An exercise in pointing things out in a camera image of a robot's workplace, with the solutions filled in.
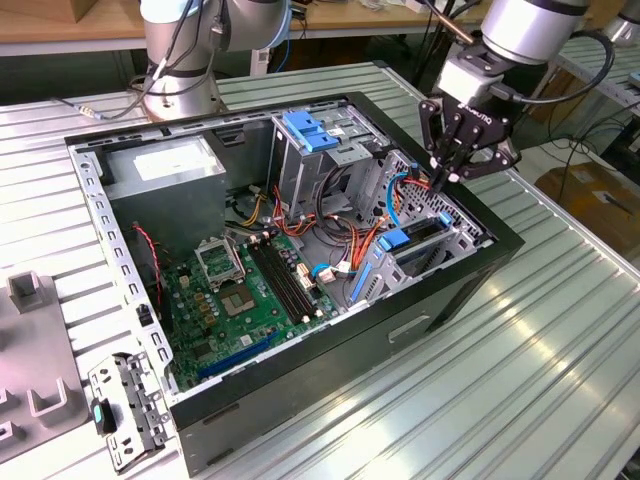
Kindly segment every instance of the ram slot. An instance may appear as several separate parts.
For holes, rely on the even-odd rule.
[[[313,313],[309,298],[289,273],[278,251],[270,244],[250,245],[249,254],[260,269],[271,290],[287,311],[291,322],[298,325]]]

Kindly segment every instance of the cardboard box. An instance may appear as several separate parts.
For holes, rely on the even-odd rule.
[[[550,170],[536,187],[556,200],[563,172],[564,167]],[[628,261],[640,255],[640,196],[605,167],[570,167],[560,206]]]
[[[0,0],[0,10],[76,23],[97,0]]]

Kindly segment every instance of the blue plastic latch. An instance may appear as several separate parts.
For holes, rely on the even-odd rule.
[[[384,237],[380,237],[380,239],[378,240],[378,244],[380,244],[380,246],[382,247],[382,249],[385,252],[388,252],[389,250],[391,250],[393,248],[393,245],[391,245],[386,238]]]
[[[367,263],[365,265],[362,275],[360,275],[360,279],[356,284],[356,288],[354,288],[353,292],[351,293],[351,303],[355,303],[356,299],[358,298],[358,295],[360,294],[360,290],[362,290],[362,287],[364,286],[364,282],[369,276],[369,273],[371,272],[372,268],[373,267],[370,263]]]
[[[100,405],[95,405],[93,407],[93,419],[96,423],[100,423],[102,421],[102,409]]]
[[[440,221],[445,227],[450,227],[453,223],[453,217],[447,212],[440,212]]]
[[[391,230],[380,237],[378,243],[388,252],[409,242],[409,237],[400,229]]]
[[[324,128],[322,122],[313,118],[309,112],[287,112],[282,115],[285,125],[310,152],[327,150],[340,143]]]

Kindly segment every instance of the motherboard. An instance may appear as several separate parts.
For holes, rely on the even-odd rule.
[[[215,240],[165,269],[181,391],[338,315],[285,236]]]

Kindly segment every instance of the slotted aluminum table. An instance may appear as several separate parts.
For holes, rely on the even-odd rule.
[[[419,138],[420,95],[373,64],[232,79],[220,90],[231,108],[361,90]],[[83,101],[116,111],[132,98]],[[140,110],[98,124],[51,102],[0,109],[2,279],[54,276],[85,380],[137,344],[62,138],[144,122]],[[470,188],[526,240],[517,257],[444,328],[199,478],[617,474],[640,445],[637,272],[516,173]],[[43,477],[114,477],[93,424],[0,466],[3,479]],[[126,477],[186,478],[176,440]]]
[[[577,38],[568,42],[555,60],[563,68],[585,83],[596,76],[604,64],[604,50],[594,40]],[[616,47],[616,59],[605,79],[596,87],[622,107],[637,104],[630,111],[640,114],[640,88],[627,81],[629,74],[640,71],[640,46]]]

